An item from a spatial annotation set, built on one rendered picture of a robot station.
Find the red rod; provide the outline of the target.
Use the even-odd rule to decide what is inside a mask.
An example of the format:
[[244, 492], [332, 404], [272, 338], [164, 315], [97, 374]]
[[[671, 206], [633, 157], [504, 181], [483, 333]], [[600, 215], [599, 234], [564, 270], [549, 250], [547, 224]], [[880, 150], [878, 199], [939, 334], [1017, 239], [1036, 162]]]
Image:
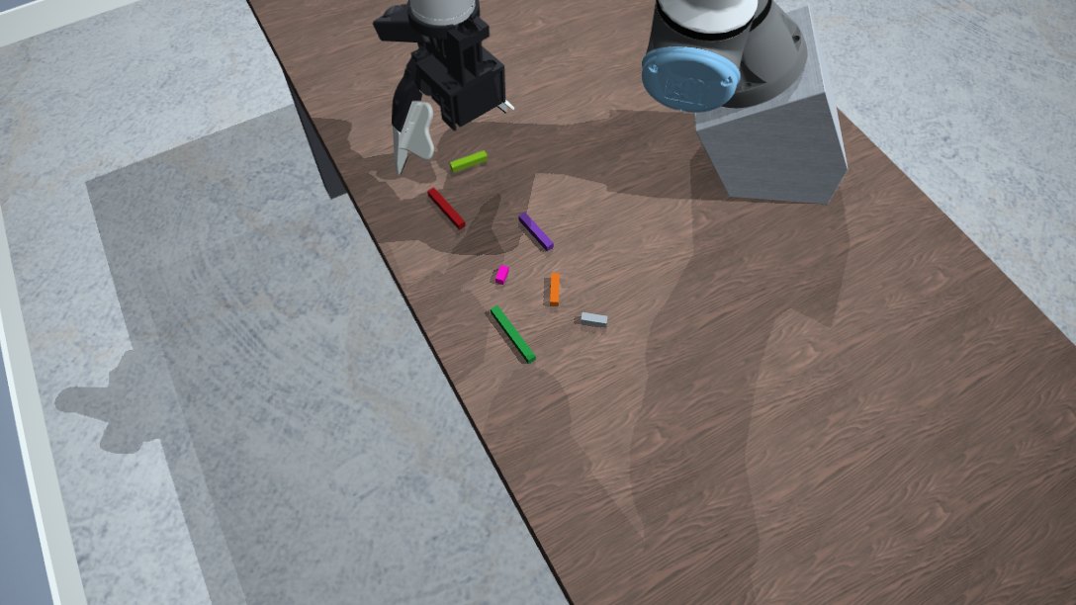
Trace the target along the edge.
[[437, 189], [435, 189], [435, 187], [428, 189], [427, 193], [433, 203], [437, 205], [437, 207], [442, 211], [442, 213], [447, 215], [448, 219], [450, 219], [453, 222], [453, 224], [458, 228], [458, 230], [461, 230], [461, 228], [466, 226], [465, 221], [461, 219], [461, 216], [458, 216], [456, 211], [450, 205], [447, 203], [447, 199], [444, 199], [437, 192]]

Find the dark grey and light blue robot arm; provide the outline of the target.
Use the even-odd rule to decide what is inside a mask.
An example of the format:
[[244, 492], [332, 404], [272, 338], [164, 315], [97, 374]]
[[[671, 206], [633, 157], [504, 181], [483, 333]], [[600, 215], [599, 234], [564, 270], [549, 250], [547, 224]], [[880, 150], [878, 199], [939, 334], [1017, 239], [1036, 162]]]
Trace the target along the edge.
[[[406, 5], [376, 19], [380, 40], [430, 42], [410, 25]], [[475, 5], [410, 0], [415, 18], [435, 26], [469, 19]], [[643, 84], [659, 104], [681, 112], [747, 108], [789, 88], [807, 55], [799, 27], [773, 0], [656, 0]]]

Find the purple rod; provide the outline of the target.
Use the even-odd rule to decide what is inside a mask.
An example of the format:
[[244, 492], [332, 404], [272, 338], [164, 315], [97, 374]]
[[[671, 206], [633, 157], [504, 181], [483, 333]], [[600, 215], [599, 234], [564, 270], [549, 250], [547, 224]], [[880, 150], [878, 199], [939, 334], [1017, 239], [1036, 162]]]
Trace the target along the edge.
[[524, 225], [524, 227], [530, 233], [530, 235], [533, 235], [533, 237], [542, 247], [546, 247], [546, 251], [549, 251], [552, 249], [552, 247], [554, 247], [554, 243], [548, 237], [548, 235], [546, 235], [546, 233], [543, 233], [542, 229], [537, 224], [535, 224], [533, 220], [530, 220], [530, 216], [527, 213], [521, 214], [520, 216], [518, 216], [518, 220], [520, 220], [521, 224]]

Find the orange rectangular rod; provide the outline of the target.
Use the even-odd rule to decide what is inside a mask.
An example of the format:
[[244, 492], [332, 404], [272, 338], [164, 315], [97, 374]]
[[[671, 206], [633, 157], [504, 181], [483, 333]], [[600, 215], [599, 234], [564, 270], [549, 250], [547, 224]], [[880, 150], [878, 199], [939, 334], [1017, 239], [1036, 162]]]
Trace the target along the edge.
[[550, 306], [560, 306], [560, 275], [551, 273]]

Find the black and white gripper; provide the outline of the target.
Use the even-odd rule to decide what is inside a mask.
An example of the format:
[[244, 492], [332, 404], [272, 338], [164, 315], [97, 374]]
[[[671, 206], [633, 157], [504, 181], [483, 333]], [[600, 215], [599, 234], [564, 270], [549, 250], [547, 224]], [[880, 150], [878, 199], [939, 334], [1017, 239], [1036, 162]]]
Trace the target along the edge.
[[504, 64], [485, 48], [482, 55], [481, 41], [490, 37], [490, 27], [480, 19], [479, 0], [475, 0], [475, 4], [469, 19], [457, 25], [435, 26], [419, 22], [411, 12], [410, 0], [407, 1], [410, 25], [417, 33], [431, 38], [427, 43], [417, 42], [417, 50], [411, 53], [393, 99], [394, 159], [399, 175], [404, 172], [408, 150], [424, 160], [433, 155], [429, 135], [433, 111], [430, 104], [421, 102], [421, 93], [441, 104], [441, 117], [452, 130], [457, 130], [456, 124], [462, 127], [494, 107], [505, 113], [508, 107], [514, 111], [505, 100]]

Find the grey rod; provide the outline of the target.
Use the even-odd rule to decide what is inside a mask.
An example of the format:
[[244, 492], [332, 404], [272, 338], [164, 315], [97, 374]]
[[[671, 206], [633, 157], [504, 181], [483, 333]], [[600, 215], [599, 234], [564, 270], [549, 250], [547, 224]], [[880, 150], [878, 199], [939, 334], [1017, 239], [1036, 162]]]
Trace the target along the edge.
[[607, 316], [592, 313], [582, 313], [582, 324], [606, 327]]

